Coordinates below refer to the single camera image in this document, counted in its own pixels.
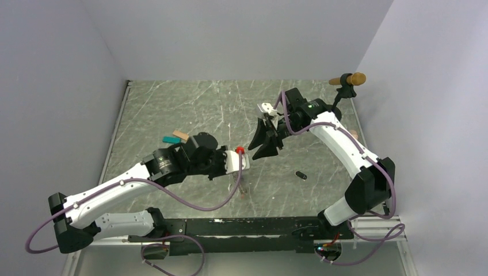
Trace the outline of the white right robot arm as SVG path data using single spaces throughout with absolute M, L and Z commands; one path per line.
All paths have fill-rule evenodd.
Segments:
M 319 214 L 324 219 L 318 222 L 317 230 L 323 238 L 333 238 L 340 224 L 371 213 L 382 202 L 390 201 L 385 219 L 395 214 L 395 164 L 390 158 L 381 159 L 362 145 L 341 124 L 334 106 L 319 98 L 308 101 L 293 88 L 282 91 L 277 103 L 282 104 L 282 112 L 270 103 L 257 105 L 258 126 L 248 147 L 257 149 L 253 159 L 276 156 L 285 138 L 310 132 L 335 154 L 352 179 L 344 195 Z

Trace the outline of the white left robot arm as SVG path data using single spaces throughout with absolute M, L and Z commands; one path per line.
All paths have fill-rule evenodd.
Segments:
M 217 140 L 201 132 L 187 142 L 159 148 L 128 171 L 90 190 L 48 198 L 54 216 L 57 248 L 63 254 L 81 250 L 95 240 L 106 237 L 136 235 L 152 242 L 161 240 L 167 231 L 157 208 L 138 213 L 110 214 L 119 202 L 181 183 L 191 175 L 205 175 L 209 180 L 239 170 L 246 157 L 218 147 Z

